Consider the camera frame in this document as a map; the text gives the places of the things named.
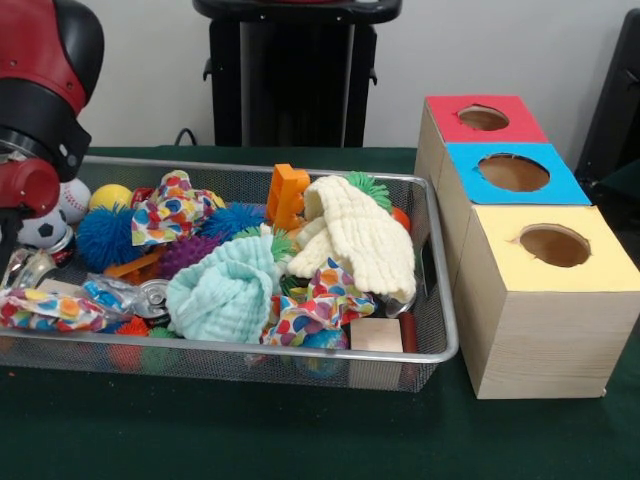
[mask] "white wall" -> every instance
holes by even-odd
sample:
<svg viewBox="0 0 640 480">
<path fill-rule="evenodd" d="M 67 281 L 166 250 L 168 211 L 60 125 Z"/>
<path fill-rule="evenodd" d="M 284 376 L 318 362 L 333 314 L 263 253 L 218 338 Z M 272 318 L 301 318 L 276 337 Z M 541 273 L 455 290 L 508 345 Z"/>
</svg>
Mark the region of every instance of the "white wall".
<svg viewBox="0 0 640 480">
<path fill-rule="evenodd" d="M 80 122 L 95 146 L 173 143 L 190 127 L 213 143 L 209 22 L 190 0 L 80 0 L 100 18 L 105 59 Z"/>
<path fill-rule="evenodd" d="M 213 142 L 208 21 L 190 0 L 85 0 L 107 37 L 104 72 L 81 121 L 94 145 Z M 368 146 L 415 146 L 425 94 L 521 95 L 575 164 L 634 0 L 405 0 L 378 27 Z"/>
</svg>

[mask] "green table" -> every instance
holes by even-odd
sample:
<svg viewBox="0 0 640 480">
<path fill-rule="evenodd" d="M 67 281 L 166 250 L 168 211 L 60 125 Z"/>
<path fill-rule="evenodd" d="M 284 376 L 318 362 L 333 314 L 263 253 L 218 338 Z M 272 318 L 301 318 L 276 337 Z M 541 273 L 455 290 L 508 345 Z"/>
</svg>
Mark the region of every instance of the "green table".
<svg viewBox="0 0 640 480">
<path fill-rule="evenodd" d="M 415 151 L 94 153 L 408 172 Z M 640 478 L 640 341 L 595 400 L 475 400 L 460 355 L 424 390 L 0 368 L 5 479 Z"/>
</svg>

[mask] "mint green washcloth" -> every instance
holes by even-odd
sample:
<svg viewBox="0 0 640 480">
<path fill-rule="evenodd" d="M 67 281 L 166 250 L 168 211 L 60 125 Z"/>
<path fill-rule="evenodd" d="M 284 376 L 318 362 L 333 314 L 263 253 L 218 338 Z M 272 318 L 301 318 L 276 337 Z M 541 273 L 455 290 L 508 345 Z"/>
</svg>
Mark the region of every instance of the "mint green washcloth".
<svg viewBox="0 0 640 480">
<path fill-rule="evenodd" d="M 167 287 L 171 329 L 189 340 L 259 343 L 278 285 L 273 235 L 226 242 Z"/>
</svg>

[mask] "box hole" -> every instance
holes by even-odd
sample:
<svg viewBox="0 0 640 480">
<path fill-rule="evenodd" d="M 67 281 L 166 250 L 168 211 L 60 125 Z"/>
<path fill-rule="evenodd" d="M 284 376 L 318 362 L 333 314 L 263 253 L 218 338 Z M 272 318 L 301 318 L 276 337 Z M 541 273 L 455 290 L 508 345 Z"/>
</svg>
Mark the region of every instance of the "box hole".
<svg viewBox="0 0 640 480">
<path fill-rule="evenodd" d="M 500 110 L 485 107 L 484 105 L 471 105 L 458 112 L 458 118 L 467 127 L 485 132 L 502 130 L 509 126 L 509 117 Z"/>
<path fill-rule="evenodd" d="M 492 185 L 512 192 L 535 192 L 551 179 L 542 165 L 510 153 L 490 155 L 481 160 L 478 167 Z"/>
<path fill-rule="evenodd" d="M 560 225 L 532 225 L 520 235 L 520 245 L 536 258 L 556 267 L 582 265 L 591 255 L 586 238 Z"/>
</svg>

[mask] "cream knitted cloth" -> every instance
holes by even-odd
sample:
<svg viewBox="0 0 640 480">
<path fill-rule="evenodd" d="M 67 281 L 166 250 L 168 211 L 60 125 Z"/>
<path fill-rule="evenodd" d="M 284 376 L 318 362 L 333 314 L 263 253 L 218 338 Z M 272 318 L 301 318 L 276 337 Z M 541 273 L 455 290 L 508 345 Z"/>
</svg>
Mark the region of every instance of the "cream knitted cloth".
<svg viewBox="0 0 640 480">
<path fill-rule="evenodd" d="M 411 300 L 416 291 L 411 237 L 374 199 L 330 176 L 307 188 L 304 202 L 310 223 L 296 237 L 302 252 L 289 263 L 289 273 L 311 278 L 332 258 L 353 274 L 358 290 Z"/>
</svg>

